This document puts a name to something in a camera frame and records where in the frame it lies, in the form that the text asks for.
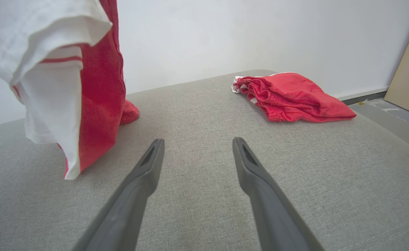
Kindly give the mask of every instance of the red fabric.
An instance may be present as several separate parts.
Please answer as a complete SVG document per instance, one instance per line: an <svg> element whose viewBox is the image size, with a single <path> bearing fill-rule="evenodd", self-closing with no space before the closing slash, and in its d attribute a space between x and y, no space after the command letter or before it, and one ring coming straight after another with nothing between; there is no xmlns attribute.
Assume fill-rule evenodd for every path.
<svg viewBox="0 0 409 251"><path fill-rule="evenodd" d="M236 90L248 95L265 112L269 121L329 122L349 120L356 114L344 103L322 91L297 73L239 78Z"/></svg>
<svg viewBox="0 0 409 251"><path fill-rule="evenodd" d="M123 59L119 51L116 0L101 0L113 27L95 46L82 49L82 119L79 135L80 170L93 164L114 144L120 124L139 117L139 111L125 100Z"/></svg>

